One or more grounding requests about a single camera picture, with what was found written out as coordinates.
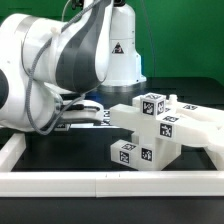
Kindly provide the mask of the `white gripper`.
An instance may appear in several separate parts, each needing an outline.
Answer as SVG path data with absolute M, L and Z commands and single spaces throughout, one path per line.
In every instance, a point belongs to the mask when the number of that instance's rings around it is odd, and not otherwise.
M 98 123 L 104 118 L 104 107 L 92 100 L 81 100 L 70 106 L 59 119 L 60 123 Z

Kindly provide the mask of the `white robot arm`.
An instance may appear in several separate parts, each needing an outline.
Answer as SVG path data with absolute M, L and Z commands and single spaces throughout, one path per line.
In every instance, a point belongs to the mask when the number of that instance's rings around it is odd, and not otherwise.
M 70 21 L 12 14 L 0 24 L 0 126 L 48 134 L 100 85 L 143 82 L 135 12 L 117 0 L 84 0 Z

